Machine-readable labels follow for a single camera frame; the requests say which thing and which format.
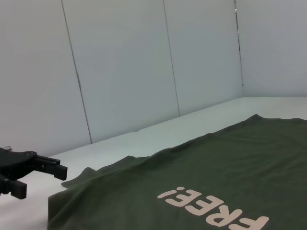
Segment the dark green FREE! t-shirt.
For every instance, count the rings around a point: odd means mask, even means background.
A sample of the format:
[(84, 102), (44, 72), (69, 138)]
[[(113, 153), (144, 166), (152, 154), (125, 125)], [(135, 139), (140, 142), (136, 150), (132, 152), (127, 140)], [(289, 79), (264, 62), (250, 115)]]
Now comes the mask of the dark green FREE! t-shirt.
[(62, 185), (47, 230), (307, 230), (307, 120), (253, 115)]

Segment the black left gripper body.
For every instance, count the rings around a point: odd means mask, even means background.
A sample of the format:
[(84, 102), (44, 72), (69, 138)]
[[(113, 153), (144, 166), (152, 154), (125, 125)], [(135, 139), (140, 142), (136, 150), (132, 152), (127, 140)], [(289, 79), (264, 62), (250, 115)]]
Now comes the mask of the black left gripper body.
[(4, 180), (19, 181), (34, 170), (34, 151), (15, 152), (10, 146), (0, 148), (0, 195), (4, 194)]

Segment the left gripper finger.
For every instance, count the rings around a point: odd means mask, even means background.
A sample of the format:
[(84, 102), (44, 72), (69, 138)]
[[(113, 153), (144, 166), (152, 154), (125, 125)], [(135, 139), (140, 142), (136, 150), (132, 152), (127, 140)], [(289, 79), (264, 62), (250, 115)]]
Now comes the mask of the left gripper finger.
[(20, 181), (4, 180), (4, 194), (10, 193), (11, 196), (18, 199), (27, 197), (27, 184)]
[(65, 181), (67, 179), (68, 168), (60, 164), (60, 160), (36, 156), (35, 171), (53, 175), (55, 178)]

